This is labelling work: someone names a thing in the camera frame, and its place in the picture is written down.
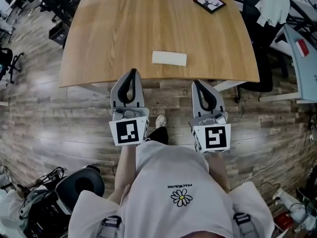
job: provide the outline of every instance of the white sneaker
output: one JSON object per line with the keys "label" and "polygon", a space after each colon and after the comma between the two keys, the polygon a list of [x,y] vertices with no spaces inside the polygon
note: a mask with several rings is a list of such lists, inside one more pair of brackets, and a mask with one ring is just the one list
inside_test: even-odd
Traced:
{"label": "white sneaker", "polygon": [[155,122],[155,128],[158,129],[160,127],[166,127],[165,115],[159,115],[156,122]]}
{"label": "white sneaker", "polygon": [[276,198],[280,197],[280,195],[282,194],[283,189],[282,188],[278,188],[278,190],[276,191],[276,193],[273,195],[272,199],[275,200]]}

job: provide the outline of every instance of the shoulder strap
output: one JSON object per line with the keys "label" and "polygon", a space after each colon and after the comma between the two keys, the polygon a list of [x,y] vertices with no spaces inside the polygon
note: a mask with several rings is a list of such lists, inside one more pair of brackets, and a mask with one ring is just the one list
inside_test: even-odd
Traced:
{"label": "shoulder strap", "polygon": [[249,214],[236,213],[233,219],[239,227],[241,238],[260,238]]}
{"label": "shoulder strap", "polygon": [[97,238],[118,238],[117,231],[121,224],[122,220],[117,215],[105,218],[101,223]]}

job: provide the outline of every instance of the table leg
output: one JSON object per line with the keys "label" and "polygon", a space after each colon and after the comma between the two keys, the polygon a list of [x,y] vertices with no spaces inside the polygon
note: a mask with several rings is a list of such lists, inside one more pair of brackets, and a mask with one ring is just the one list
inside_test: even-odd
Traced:
{"label": "table leg", "polygon": [[68,17],[59,9],[57,8],[56,4],[51,0],[42,0],[51,10],[56,14],[57,17],[61,19],[61,21],[70,28],[71,22]]}
{"label": "table leg", "polygon": [[69,5],[69,2],[66,0],[57,0],[61,6],[66,10],[72,17],[75,15],[75,10]]}
{"label": "table leg", "polygon": [[245,81],[226,80],[226,81],[214,86],[214,89],[216,89],[218,92],[221,92],[223,90],[229,89],[229,88],[237,86],[237,85],[241,85],[243,83],[245,83]]}
{"label": "table leg", "polygon": [[317,103],[316,101],[306,101],[306,100],[298,100],[296,104],[307,104],[307,103]]}
{"label": "table leg", "polygon": [[79,87],[85,88],[87,90],[93,91],[93,92],[97,92],[103,95],[109,95],[108,91],[105,91],[104,89],[98,87],[98,86],[94,86],[92,84],[83,84],[83,85],[79,85]]}
{"label": "table leg", "polygon": [[298,99],[300,97],[301,97],[301,94],[299,92],[297,92],[297,93],[288,93],[288,94],[280,94],[280,95],[261,97],[261,98],[259,98],[259,101],[260,102],[282,101],[282,100]]}

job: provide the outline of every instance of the white t-shirt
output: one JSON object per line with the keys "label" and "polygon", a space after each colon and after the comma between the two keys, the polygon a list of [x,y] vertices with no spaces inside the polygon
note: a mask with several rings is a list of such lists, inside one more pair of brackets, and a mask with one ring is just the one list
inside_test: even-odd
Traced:
{"label": "white t-shirt", "polygon": [[225,193],[210,176],[204,157],[184,147],[149,141],[136,154],[137,177],[121,204],[83,191],[69,238],[115,237],[116,228],[102,223],[113,215],[122,218],[117,237],[177,238],[198,231],[240,237],[235,212],[251,215],[260,237],[271,237],[273,218],[253,183]]}

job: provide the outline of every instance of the red object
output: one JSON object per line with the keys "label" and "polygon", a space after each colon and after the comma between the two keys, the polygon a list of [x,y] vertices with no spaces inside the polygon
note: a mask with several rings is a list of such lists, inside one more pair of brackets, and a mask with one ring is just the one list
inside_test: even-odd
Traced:
{"label": "red object", "polygon": [[309,54],[309,50],[307,48],[307,45],[304,41],[304,39],[300,39],[296,42],[296,46],[298,48],[299,53],[304,58]]}
{"label": "red object", "polygon": [[294,225],[293,219],[283,212],[274,218],[274,223],[283,231]]}

